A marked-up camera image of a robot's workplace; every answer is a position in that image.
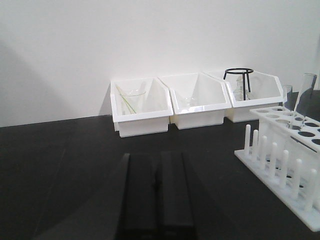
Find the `glass beaker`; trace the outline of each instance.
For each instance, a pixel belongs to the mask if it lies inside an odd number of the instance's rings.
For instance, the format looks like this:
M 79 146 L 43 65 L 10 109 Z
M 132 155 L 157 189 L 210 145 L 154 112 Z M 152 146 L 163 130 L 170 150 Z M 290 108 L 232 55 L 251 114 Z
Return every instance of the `glass beaker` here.
M 312 93 L 315 87 L 317 75 L 312 73 L 305 73 L 303 82 L 296 99 L 294 111 L 291 117 L 289 128 L 301 128 L 305 122 L 308 107 L 310 105 Z
M 282 86 L 283 89 L 283 101 L 282 107 L 284 109 L 288 109 L 292 111 L 294 108 L 293 106 L 293 92 L 292 92 L 292 85 L 284 85 Z
M 139 89 L 123 90 L 118 85 L 115 86 L 121 97 L 122 114 L 137 114 L 142 112 L 146 94 L 146 83 L 142 82 Z

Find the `black table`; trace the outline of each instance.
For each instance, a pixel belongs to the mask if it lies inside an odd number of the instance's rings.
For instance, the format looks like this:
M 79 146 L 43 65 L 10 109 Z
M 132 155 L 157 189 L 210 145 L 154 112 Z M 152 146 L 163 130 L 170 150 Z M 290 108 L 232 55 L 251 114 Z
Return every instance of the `black table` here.
M 308 114 L 317 119 L 319 99 L 317 93 Z M 110 175 L 124 153 L 158 158 L 162 151 L 188 154 L 214 204 L 246 239 L 320 239 L 234 156 L 244 147 L 246 124 L 258 128 L 257 120 L 225 118 L 222 125 L 178 130 L 171 124 L 168 132 L 120 138 L 111 116 L 0 128 L 0 239 L 53 236 L 70 216 L 84 208 L 94 213 L 97 201 L 101 207 L 112 198 L 105 189 L 115 184 Z M 96 212 L 83 228 L 99 232 L 106 227 L 101 219 Z M 72 229 L 75 239 L 89 238 L 81 232 Z

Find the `white test tube rack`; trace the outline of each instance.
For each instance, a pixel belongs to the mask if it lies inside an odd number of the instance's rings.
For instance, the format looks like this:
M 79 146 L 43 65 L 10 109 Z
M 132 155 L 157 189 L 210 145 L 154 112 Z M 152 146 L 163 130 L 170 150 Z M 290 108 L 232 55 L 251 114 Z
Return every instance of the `white test tube rack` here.
M 320 231 L 320 122 L 306 117 L 288 128 L 281 106 L 250 110 L 259 131 L 246 125 L 244 149 L 234 154 L 313 232 Z

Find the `white plastic bin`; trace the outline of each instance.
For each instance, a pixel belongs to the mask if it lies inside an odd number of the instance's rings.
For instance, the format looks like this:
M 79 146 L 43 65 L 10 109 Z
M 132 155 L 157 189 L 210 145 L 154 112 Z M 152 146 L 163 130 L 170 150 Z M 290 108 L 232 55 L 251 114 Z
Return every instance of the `white plastic bin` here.
M 168 131 L 173 115 L 169 90 L 157 78 L 111 81 L 115 131 L 120 137 Z
M 256 120 L 258 117 L 252 114 L 250 109 L 278 106 L 283 101 L 283 90 L 277 76 L 258 71 L 250 73 L 252 99 L 236 100 L 234 92 L 237 89 L 237 79 L 242 79 L 242 75 L 227 74 L 224 80 L 224 70 L 210 71 L 206 74 L 225 82 L 232 104 L 232 108 L 226 111 L 226 117 L 234 123 Z
M 178 129 L 224 123 L 231 103 L 222 81 L 203 73 L 162 76 L 160 80 L 170 89 L 174 111 L 170 122 Z

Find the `white wall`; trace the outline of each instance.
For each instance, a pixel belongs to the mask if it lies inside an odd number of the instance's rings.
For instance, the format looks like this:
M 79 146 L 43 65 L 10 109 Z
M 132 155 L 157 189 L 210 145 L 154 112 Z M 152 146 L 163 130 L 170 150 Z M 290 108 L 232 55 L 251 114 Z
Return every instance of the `white wall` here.
M 320 70 L 319 0 L 2 0 L 0 127 L 111 113 L 111 79 Z

